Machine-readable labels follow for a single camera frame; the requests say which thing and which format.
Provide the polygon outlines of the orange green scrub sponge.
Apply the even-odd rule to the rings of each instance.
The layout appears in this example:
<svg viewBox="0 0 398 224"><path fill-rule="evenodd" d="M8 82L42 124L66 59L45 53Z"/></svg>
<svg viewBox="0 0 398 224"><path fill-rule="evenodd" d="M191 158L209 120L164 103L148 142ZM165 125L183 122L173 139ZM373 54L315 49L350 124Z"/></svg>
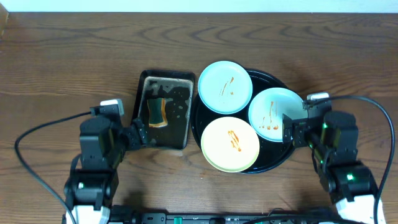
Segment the orange green scrub sponge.
<svg viewBox="0 0 398 224"><path fill-rule="evenodd" d="M165 106L165 98L156 98L147 100L149 110L149 127L162 128L168 125Z"/></svg>

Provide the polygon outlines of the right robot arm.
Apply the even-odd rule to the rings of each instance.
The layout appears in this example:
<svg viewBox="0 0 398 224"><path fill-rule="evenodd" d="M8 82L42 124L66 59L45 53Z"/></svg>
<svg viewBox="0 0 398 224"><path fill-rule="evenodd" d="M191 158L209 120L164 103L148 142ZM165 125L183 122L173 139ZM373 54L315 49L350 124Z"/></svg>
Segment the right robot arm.
<svg viewBox="0 0 398 224"><path fill-rule="evenodd" d="M358 127L352 114L329 111L313 118L282 115L282 140L308 146L323 189L338 215L362 223L385 223L372 172L357 159Z"/></svg>

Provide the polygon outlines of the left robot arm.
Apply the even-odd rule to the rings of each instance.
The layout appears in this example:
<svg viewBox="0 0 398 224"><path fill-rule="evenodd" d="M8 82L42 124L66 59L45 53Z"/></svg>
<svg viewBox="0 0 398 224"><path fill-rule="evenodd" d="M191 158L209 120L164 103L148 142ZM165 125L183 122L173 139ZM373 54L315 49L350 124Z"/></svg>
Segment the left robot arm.
<svg viewBox="0 0 398 224"><path fill-rule="evenodd" d="M64 186L64 223L109 223L119 184L117 168L125 153L147 144L141 119L124 127L117 116L96 116L80 125L81 154L72 160Z"/></svg>

